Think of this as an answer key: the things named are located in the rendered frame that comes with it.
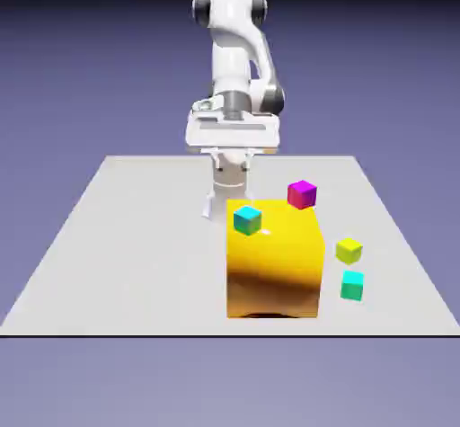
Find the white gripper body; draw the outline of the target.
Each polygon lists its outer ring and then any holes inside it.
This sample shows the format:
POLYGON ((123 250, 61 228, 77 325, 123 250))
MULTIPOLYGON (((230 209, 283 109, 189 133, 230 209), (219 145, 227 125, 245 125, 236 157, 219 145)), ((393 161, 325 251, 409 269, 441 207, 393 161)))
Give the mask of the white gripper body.
POLYGON ((279 117, 243 112, 241 120, 225 120, 222 111, 190 111, 185 142, 194 152, 211 149, 276 150, 279 117))

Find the small teal blue cube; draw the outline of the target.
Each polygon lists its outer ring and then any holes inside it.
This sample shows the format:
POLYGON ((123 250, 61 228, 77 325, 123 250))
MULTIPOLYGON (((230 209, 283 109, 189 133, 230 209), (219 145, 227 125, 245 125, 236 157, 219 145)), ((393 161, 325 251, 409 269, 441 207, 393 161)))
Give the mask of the small teal blue cube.
POLYGON ((261 230, 261 211, 243 206, 234 212, 234 229, 247 236, 251 236, 261 230))

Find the small magenta cube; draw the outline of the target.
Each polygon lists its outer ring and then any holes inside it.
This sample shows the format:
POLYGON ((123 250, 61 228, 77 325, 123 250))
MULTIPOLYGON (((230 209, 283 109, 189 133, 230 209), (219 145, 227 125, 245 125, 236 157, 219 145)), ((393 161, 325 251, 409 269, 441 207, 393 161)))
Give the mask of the small magenta cube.
POLYGON ((316 195, 317 187, 305 180, 292 182, 287 187, 287 202, 297 209, 313 207, 316 195))

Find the small yellow cube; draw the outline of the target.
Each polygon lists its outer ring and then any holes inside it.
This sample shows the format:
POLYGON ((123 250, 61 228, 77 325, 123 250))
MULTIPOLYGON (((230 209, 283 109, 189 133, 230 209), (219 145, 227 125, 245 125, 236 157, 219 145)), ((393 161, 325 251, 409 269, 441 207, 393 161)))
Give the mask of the small yellow cube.
POLYGON ((338 260, 350 265, 360 259, 362 249, 363 245, 360 242, 348 237, 336 244, 335 255, 338 260))

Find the small mint green cube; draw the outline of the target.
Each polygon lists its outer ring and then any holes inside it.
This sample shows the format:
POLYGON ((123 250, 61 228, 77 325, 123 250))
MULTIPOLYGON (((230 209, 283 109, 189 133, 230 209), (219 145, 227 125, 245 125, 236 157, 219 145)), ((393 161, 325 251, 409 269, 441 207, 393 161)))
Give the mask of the small mint green cube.
POLYGON ((358 271, 344 271, 341 279, 341 298, 360 301, 363 295, 365 276, 358 271))

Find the large yellow box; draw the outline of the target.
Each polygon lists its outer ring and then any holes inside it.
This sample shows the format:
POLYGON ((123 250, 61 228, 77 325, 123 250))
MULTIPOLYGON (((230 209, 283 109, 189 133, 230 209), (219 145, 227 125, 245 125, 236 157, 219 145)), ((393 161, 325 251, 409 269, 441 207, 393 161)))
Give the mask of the large yellow box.
POLYGON ((286 200, 229 200, 226 204, 226 314, 229 318, 316 318, 325 242, 314 208, 286 200), (261 212, 261 229, 234 228, 234 213, 261 212))

